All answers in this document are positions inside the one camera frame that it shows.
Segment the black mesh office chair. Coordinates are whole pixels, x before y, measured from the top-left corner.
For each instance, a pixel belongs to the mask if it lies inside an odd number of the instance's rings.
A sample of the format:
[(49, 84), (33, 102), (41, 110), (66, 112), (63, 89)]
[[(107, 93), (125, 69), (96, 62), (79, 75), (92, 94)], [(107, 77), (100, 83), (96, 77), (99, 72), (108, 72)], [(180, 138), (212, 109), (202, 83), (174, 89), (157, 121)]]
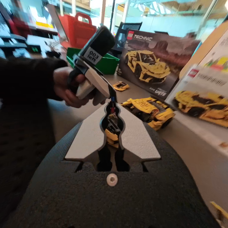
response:
[(140, 23), (120, 23), (120, 26), (115, 35), (115, 45), (112, 50), (122, 52), (125, 41), (127, 39), (128, 30), (140, 30), (142, 22)]

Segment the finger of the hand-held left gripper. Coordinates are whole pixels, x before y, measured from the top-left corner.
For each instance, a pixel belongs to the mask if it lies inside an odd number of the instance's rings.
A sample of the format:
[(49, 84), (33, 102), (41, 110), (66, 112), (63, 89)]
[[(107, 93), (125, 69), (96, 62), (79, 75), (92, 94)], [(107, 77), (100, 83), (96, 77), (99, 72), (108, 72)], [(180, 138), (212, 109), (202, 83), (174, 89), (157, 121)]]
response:
[(107, 99), (111, 99), (111, 97), (114, 96), (114, 102), (117, 102), (116, 91), (113, 88), (112, 84), (106, 80), (106, 78), (104, 78), (102, 75), (99, 75), (93, 68), (89, 68), (86, 71), (85, 77), (96, 88), (96, 91), (100, 91), (103, 95), (106, 96)]
[(100, 91), (93, 91), (93, 105), (97, 106), (98, 104), (101, 104), (102, 102), (106, 101), (106, 96), (103, 95)]

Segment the green plastic bin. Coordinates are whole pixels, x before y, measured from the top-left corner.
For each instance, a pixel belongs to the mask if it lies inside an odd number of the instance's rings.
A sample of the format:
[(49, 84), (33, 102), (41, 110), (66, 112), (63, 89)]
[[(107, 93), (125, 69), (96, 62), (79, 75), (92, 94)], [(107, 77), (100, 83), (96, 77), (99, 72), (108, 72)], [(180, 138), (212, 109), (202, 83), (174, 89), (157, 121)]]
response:
[[(74, 68), (74, 61), (73, 56), (78, 55), (81, 49), (78, 48), (71, 48), (67, 49), (66, 59), (70, 66)], [(104, 75), (113, 75), (116, 71), (117, 65), (119, 63), (119, 59), (110, 55), (106, 54), (96, 65), (95, 67)]]

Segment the black device green display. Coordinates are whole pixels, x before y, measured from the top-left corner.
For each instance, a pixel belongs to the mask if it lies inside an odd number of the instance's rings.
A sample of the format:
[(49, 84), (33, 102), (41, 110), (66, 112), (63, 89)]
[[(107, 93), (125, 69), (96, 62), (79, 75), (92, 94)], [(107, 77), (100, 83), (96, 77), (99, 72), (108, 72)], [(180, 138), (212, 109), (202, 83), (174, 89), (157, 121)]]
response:
[(26, 50), (31, 54), (41, 54), (41, 46), (36, 44), (26, 44)]

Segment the yellow car roof assembly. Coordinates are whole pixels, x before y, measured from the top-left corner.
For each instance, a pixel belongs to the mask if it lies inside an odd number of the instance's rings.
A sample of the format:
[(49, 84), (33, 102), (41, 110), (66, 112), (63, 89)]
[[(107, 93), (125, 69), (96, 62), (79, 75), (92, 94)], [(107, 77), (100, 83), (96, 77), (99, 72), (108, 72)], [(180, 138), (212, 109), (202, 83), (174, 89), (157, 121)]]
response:
[(130, 86), (123, 81), (119, 81), (112, 86), (116, 91), (125, 91), (130, 88)]

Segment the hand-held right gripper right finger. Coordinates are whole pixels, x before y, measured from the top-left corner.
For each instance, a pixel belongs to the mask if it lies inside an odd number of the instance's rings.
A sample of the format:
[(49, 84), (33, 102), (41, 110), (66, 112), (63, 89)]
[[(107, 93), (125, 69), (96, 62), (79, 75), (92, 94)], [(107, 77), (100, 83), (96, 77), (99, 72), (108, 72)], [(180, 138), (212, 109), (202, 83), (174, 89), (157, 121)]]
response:
[(161, 159), (144, 122), (120, 104), (116, 104), (117, 126), (120, 129), (119, 147), (115, 152), (117, 171), (129, 171), (133, 163)]

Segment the wooden display board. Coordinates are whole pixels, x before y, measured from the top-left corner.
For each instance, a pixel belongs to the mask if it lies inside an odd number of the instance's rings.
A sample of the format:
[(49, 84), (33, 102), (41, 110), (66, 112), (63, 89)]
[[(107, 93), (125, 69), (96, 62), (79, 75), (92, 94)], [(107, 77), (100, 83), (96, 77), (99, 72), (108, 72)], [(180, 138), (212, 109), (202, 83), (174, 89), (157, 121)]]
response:
[(190, 58), (187, 64), (183, 67), (179, 74), (179, 79), (181, 79), (187, 70), (194, 64), (199, 64), (204, 57), (210, 52), (210, 50), (215, 46), (215, 44), (220, 40), (220, 38), (228, 30), (228, 21), (226, 20), (221, 25), (219, 25), (201, 44), (195, 54)]

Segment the yellow toy brick car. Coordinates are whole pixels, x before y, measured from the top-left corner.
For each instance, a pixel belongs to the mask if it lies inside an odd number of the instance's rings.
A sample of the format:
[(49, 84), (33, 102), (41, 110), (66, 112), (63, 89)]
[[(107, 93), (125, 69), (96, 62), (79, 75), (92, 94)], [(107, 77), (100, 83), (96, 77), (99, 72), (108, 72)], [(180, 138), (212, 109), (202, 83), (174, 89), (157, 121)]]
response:
[[(155, 131), (166, 127), (175, 116), (169, 105), (153, 97), (132, 99), (121, 103), (121, 106), (135, 115), (144, 123), (147, 123)], [(117, 126), (115, 114), (108, 116), (108, 126), (105, 130), (107, 143), (115, 148), (119, 146), (120, 129)]]

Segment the person's left hand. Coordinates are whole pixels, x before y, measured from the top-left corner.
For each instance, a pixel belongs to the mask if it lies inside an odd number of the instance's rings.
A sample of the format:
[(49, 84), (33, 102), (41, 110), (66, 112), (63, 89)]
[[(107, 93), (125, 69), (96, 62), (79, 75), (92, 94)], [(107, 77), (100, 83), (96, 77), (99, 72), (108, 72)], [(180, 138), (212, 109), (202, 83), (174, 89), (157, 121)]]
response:
[(80, 108), (94, 98), (94, 93), (91, 92), (84, 99), (80, 100), (73, 92), (71, 92), (67, 87), (67, 79), (72, 71), (73, 69), (71, 67), (62, 67), (54, 70), (54, 91), (58, 97), (65, 101), (67, 106)]

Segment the pile of small bricks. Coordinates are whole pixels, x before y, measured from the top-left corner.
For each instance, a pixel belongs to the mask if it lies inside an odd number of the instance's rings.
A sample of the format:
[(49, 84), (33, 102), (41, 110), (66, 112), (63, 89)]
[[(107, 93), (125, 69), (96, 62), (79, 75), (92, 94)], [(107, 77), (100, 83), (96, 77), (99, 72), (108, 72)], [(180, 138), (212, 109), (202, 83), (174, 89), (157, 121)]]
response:
[(217, 213), (216, 220), (219, 223), (220, 227), (228, 228), (228, 212), (226, 212), (222, 207), (220, 207), (214, 201), (211, 201), (210, 204), (216, 210), (216, 213)]

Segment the printed task instruction sheet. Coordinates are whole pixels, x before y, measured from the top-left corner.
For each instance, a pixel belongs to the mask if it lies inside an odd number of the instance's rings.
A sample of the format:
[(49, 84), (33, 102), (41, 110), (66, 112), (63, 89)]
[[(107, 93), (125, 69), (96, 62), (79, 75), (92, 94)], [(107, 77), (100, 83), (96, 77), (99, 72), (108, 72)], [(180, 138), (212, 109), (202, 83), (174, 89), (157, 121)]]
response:
[(199, 65), (228, 73), (228, 31), (222, 35)]

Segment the red paper bag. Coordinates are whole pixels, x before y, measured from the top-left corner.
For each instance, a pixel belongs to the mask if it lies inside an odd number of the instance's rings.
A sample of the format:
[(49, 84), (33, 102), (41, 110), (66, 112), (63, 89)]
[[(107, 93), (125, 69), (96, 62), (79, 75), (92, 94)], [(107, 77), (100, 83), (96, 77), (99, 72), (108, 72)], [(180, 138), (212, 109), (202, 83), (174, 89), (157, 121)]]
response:
[(59, 16), (59, 19), (68, 38), (68, 41), (61, 41), (60, 44), (66, 49), (82, 49), (97, 31), (90, 16), (81, 12), (76, 13), (75, 17), (64, 15)]

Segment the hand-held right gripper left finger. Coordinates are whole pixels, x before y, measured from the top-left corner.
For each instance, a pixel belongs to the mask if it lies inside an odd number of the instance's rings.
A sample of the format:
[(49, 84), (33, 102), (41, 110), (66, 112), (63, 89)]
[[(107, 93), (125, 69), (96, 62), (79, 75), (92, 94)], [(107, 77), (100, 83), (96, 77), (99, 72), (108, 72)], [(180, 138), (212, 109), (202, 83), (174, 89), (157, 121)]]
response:
[(107, 146), (107, 137), (102, 127), (102, 121), (107, 116), (105, 103), (80, 125), (66, 155), (67, 161), (90, 162), (97, 171), (112, 169), (111, 153)]

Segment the white car instruction manual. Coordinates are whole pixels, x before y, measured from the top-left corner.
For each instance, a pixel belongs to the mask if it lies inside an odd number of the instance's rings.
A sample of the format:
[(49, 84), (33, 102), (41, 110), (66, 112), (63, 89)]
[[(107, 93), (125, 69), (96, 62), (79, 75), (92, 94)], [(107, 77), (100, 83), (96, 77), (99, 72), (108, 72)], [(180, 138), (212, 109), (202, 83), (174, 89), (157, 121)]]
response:
[(228, 72), (193, 66), (165, 102), (190, 117), (228, 127)]

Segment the toy car packaging box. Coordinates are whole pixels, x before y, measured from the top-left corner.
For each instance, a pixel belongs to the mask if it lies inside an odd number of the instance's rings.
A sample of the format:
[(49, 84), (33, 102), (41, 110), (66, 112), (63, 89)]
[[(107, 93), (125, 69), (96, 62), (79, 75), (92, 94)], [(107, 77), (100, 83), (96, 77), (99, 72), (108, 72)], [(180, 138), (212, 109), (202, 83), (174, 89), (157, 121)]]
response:
[(129, 29), (117, 75), (165, 100), (201, 41)]

